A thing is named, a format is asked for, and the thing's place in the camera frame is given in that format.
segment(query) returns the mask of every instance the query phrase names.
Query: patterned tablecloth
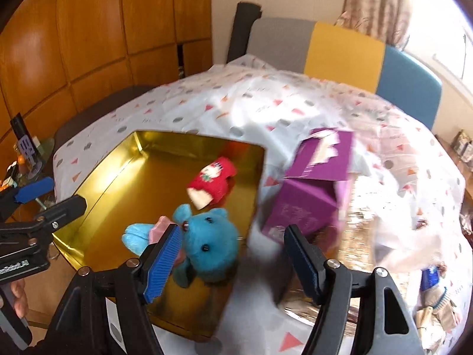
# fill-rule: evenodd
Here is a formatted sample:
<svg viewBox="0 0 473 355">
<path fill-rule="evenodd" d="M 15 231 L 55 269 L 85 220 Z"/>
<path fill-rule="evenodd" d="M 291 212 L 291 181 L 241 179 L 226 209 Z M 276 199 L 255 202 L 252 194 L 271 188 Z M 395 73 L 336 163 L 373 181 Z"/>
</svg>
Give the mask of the patterned tablecloth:
<svg viewBox="0 0 473 355">
<path fill-rule="evenodd" d="M 352 129 L 356 143 L 351 171 L 366 175 L 407 203 L 404 220 L 419 218 L 448 232 L 448 279 L 455 302 L 467 314 L 472 290 L 472 250 L 460 231 L 458 213 L 464 179 L 420 122 L 380 97 L 331 81 L 274 70 L 246 55 L 231 65 L 160 86 L 99 119 L 63 145 L 54 156 L 57 200 L 71 196 L 94 167 L 134 130 L 199 133 L 266 147 L 259 206 L 247 257 L 215 338 L 195 344 L 155 328 L 167 355 L 299 354 L 311 328 L 274 304 L 271 279 L 281 246 L 260 232 L 265 210 L 278 192 L 295 150 L 313 128 Z M 113 303 L 111 331 L 120 337 Z M 464 328 L 448 333 L 447 354 Z M 340 354 L 348 354 L 352 338 Z"/>
</svg>

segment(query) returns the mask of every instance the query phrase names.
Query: multicolored headboard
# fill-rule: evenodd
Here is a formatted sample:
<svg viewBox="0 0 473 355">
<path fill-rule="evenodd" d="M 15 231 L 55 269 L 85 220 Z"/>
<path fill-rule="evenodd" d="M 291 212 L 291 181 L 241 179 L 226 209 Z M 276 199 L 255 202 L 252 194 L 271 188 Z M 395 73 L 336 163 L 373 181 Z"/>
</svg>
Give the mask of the multicolored headboard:
<svg viewBox="0 0 473 355">
<path fill-rule="evenodd" d="M 405 52 L 353 30 L 286 18 L 261 18 L 247 53 L 281 70 L 356 86 L 390 101 L 432 129 L 442 85 Z"/>
</svg>

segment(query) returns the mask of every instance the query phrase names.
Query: window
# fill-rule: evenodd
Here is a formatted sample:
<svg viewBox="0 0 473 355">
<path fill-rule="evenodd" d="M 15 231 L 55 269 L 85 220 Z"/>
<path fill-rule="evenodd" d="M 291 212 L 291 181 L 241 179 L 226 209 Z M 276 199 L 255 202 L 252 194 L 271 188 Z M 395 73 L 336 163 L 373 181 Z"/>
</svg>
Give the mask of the window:
<svg viewBox="0 0 473 355">
<path fill-rule="evenodd" d="M 473 93 L 473 30 L 454 0 L 414 0 L 406 49 L 443 64 Z"/>
</svg>

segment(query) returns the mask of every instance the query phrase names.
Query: windowsill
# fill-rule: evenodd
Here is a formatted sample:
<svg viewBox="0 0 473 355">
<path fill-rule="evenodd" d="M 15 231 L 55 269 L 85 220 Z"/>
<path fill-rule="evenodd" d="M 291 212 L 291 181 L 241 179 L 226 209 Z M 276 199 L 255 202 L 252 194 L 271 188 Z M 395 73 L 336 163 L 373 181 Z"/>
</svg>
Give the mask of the windowsill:
<svg viewBox="0 0 473 355">
<path fill-rule="evenodd" d="M 413 58 L 419 60 L 432 70 L 439 78 L 447 80 L 449 84 L 462 96 L 465 101 L 473 108 L 473 93 L 466 87 L 463 82 L 448 70 L 442 63 L 432 56 L 423 54 L 422 52 L 413 52 L 409 46 L 404 50 Z"/>
</svg>

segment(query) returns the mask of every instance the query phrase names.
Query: blue package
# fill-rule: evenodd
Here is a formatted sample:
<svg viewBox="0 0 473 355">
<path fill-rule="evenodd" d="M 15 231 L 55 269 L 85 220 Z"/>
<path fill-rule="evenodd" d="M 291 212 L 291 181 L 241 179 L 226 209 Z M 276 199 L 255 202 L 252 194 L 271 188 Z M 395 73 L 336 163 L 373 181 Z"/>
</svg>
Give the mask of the blue package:
<svg viewBox="0 0 473 355">
<path fill-rule="evenodd" d="M 438 274 L 438 268 L 432 266 L 422 270 L 422 279 L 420 280 L 420 290 L 425 291 L 429 288 L 432 288 L 440 281 L 440 276 Z"/>
</svg>

